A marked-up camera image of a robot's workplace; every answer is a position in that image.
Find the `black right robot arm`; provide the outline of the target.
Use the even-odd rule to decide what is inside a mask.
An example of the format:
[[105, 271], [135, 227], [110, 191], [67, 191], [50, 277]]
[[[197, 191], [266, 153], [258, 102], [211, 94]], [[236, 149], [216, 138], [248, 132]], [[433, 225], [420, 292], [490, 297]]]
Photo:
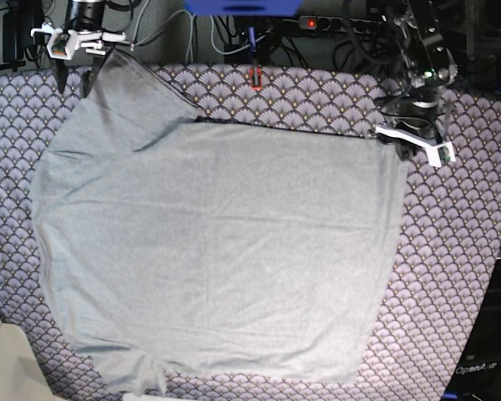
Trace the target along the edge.
[[68, 79], [66, 61], [83, 50], [93, 57], [91, 69], [81, 79], [81, 95], [87, 98], [94, 86], [104, 62], [113, 50], [104, 40], [102, 22], [105, 1], [68, 1], [65, 23], [52, 35], [48, 42], [48, 54], [55, 59], [54, 74], [60, 91]]

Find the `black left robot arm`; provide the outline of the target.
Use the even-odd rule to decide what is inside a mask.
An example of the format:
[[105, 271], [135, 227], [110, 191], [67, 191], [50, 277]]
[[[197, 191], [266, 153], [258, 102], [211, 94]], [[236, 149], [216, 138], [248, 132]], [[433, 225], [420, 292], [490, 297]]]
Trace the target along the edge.
[[435, 168], [456, 160], [453, 144], [443, 139], [437, 117], [443, 90], [458, 75], [458, 66], [440, 33], [432, 1], [394, 1], [384, 17], [397, 27], [407, 87], [379, 105], [386, 123], [378, 139], [395, 145], [401, 160], [422, 150]]

